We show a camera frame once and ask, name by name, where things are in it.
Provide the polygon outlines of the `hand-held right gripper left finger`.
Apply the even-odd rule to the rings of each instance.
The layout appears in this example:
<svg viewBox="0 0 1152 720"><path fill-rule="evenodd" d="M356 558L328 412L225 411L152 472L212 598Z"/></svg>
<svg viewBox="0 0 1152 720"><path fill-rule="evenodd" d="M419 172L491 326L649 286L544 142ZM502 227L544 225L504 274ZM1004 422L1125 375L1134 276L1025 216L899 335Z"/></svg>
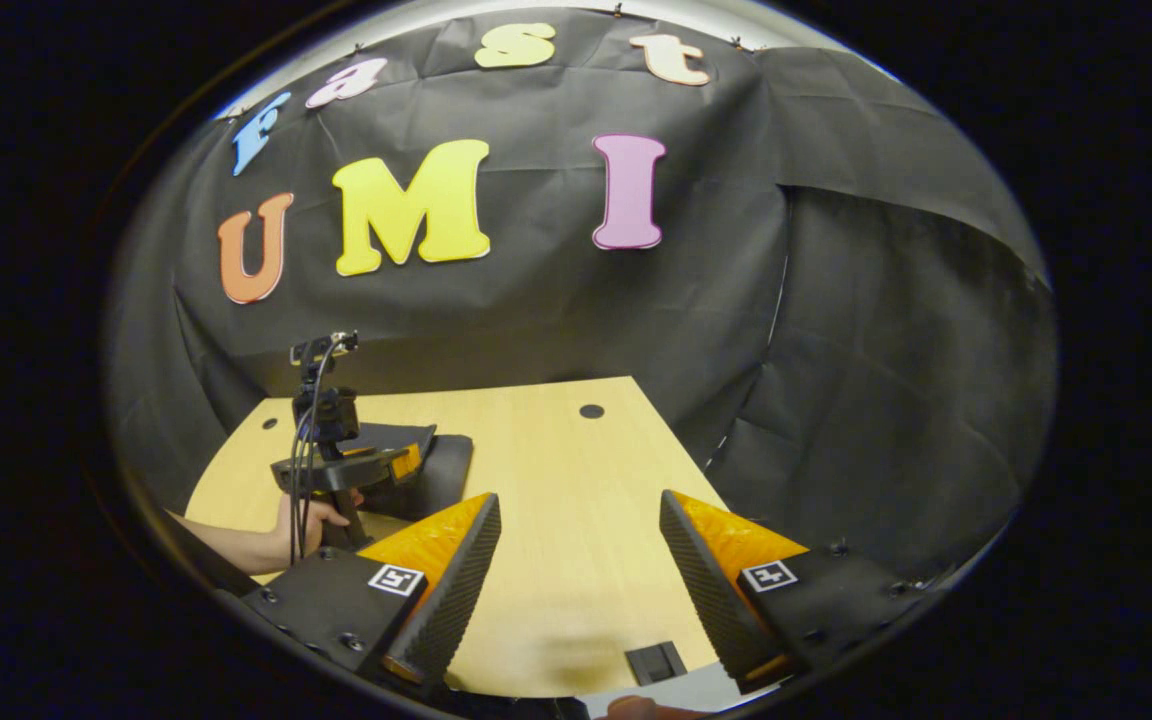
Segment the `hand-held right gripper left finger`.
<svg viewBox="0 0 1152 720"><path fill-rule="evenodd" d="M241 598L244 619L308 660L412 698L445 689L502 530L495 493L361 551L324 546Z"/></svg>

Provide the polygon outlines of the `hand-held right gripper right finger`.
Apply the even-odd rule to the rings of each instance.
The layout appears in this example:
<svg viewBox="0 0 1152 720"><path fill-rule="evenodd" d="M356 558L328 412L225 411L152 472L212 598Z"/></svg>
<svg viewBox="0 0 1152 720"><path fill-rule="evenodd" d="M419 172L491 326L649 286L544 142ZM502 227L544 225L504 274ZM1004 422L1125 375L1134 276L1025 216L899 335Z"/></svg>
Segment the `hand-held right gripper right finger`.
<svg viewBox="0 0 1152 720"><path fill-rule="evenodd" d="M741 692L819 679L931 609L927 584L833 543L808 548L675 488L660 535L719 664Z"/></svg>

